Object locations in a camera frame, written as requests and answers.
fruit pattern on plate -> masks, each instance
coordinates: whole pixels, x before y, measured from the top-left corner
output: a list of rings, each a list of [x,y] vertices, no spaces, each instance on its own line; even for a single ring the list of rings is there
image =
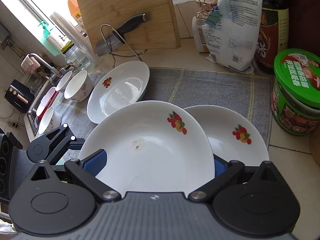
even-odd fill
[[[175,128],[178,132],[187,134],[187,129],[184,127],[185,124],[176,112],[172,111],[172,114],[169,114],[167,120],[171,123],[172,128]]]
[[[237,140],[240,140],[243,143],[251,144],[250,133],[247,132],[247,129],[238,124],[238,127],[235,127],[235,131],[232,132],[236,136]]]
[[[111,77],[107,78],[102,84],[104,85],[105,88],[108,88],[108,86],[110,86],[111,83]]]

kitchen faucet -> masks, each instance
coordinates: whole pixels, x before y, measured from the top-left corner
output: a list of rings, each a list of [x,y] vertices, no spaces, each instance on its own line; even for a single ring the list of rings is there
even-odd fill
[[[58,78],[62,77],[62,74],[56,70],[53,66],[50,66],[47,62],[45,62],[41,57],[39,57],[37,54],[35,53],[31,53],[29,54],[29,57],[34,57],[37,61],[41,62],[42,65],[44,65],[46,68],[48,68],[54,75],[52,76],[52,79],[55,79],[55,77],[57,76]]]

plastic wrap roll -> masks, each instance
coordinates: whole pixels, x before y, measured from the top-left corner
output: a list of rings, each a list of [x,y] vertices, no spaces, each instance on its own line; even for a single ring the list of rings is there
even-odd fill
[[[99,56],[93,52],[92,46],[88,38],[85,38],[73,24],[65,19],[58,12],[54,12],[50,15],[50,18],[55,22],[57,26],[68,36],[70,40],[84,53],[95,65],[100,62]]]

black knife handle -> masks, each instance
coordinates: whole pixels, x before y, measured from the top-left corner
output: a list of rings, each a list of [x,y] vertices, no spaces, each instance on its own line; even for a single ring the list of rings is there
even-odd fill
[[[133,31],[141,23],[146,22],[147,20],[149,20],[148,14],[139,13],[139,14],[131,16],[124,23],[122,23],[118,28],[116,28],[116,30],[120,34],[125,34],[130,31]]]

white ceramic bowl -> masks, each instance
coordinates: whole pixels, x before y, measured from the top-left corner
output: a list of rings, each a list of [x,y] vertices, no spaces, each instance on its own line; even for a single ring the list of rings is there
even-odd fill
[[[92,81],[86,70],[80,71],[69,82],[64,91],[64,98],[81,102],[85,100],[92,91]]]
[[[39,124],[39,134],[47,133],[52,129],[57,128],[61,124],[60,115],[50,106],[47,111],[45,111],[41,122]]]
[[[171,118],[176,119],[173,126],[181,120],[179,130],[168,122]],[[201,126],[180,107],[162,101],[141,101],[115,111],[92,131],[79,159],[99,149],[108,160],[96,177],[122,197],[127,191],[180,191],[188,196],[215,176]]]
[[[268,149],[258,130],[242,115],[221,106],[191,106],[186,110],[202,126],[212,152],[229,162],[259,166],[269,160]]]
[[[74,73],[70,70],[68,71],[59,81],[57,87],[56,87],[56,91],[58,91],[59,93],[64,93],[64,91],[66,90],[67,85],[69,84],[70,80],[74,77]]]
[[[129,61],[111,70],[90,95],[87,105],[89,119],[99,124],[121,107],[141,100],[149,76],[149,67],[142,61]]]
[[[48,90],[48,92],[43,96],[43,98],[40,101],[40,105],[38,106],[38,109],[36,111],[36,115],[40,116],[43,110],[45,109],[46,105],[49,103],[50,98],[53,96],[53,94],[56,91],[56,87],[52,87]]]

